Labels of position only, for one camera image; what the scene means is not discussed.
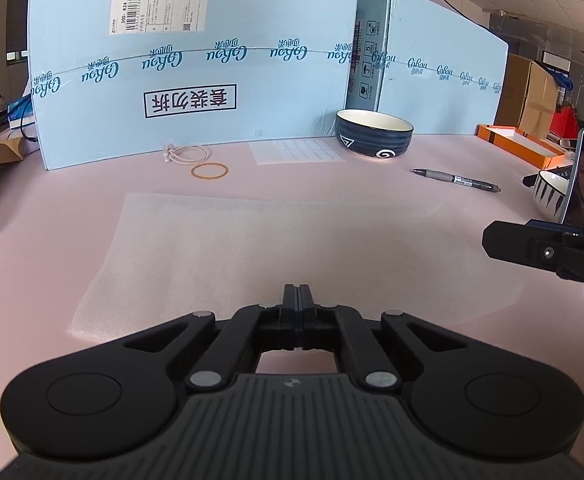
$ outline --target white bowl rim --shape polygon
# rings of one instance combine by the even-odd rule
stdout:
[[[409,132],[414,126],[399,117],[373,112],[372,110],[358,110],[356,108],[346,108],[339,110],[336,115],[344,121],[360,124],[375,130],[386,130],[390,132]]]
[[[566,178],[563,178],[560,175],[552,173],[551,171],[545,170],[539,171],[538,176],[556,192],[561,193],[563,196],[567,194],[568,184],[570,183],[570,181],[567,180]],[[557,185],[559,185],[560,187],[565,186],[565,189],[561,190],[557,187]]]

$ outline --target blue cardboard box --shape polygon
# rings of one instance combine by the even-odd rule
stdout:
[[[34,111],[32,110],[32,99],[29,94],[8,106],[8,120],[11,130],[19,130],[34,124]]]
[[[29,0],[48,169],[166,144],[327,136],[357,0]]]
[[[416,134],[492,124],[508,46],[429,0],[358,0],[347,108],[409,121]]]

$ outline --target foam sheet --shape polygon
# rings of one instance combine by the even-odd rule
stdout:
[[[195,310],[231,317],[307,283],[317,303],[452,326],[517,301],[522,270],[460,236],[440,206],[128,194],[68,331],[96,342]]]

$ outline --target white cable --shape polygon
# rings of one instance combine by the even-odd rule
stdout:
[[[201,153],[203,156],[200,158],[187,158],[186,156],[182,156],[181,153],[186,152],[187,150],[194,150],[195,152]],[[201,164],[210,158],[212,150],[205,146],[200,146],[199,144],[178,147],[174,146],[174,144],[168,144],[163,155],[165,156],[165,162],[171,162],[173,160],[177,164],[183,164],[183,166],[193,166],[195,164]]]

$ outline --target ceramic bowl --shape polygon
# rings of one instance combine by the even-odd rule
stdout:
[[[539,171],[534,184],[534,202],[551,222],[558,223],[565,203],[569,181],[549,171]]]
[[[414,126],[398,117],[370,110],[336,113],[336,136],[347,149],[376,158],[403,155]]]

